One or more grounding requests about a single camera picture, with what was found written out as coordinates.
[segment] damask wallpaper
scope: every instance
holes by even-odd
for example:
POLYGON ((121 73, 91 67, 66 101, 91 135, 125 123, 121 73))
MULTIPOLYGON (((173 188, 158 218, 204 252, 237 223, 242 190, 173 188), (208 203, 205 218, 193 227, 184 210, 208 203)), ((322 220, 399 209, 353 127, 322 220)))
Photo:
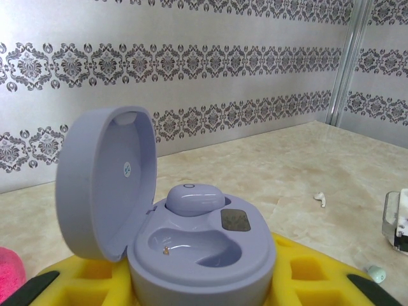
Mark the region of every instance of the damask wallpaper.
POLYGON ((159 155, 324 120, 353 7, 0 2, 0 192, 53 181, 70 125, 97 107, 147 108, 159 155))
POLYGON ((375 0, 340 127, 408 148, 408 1, 375 0))

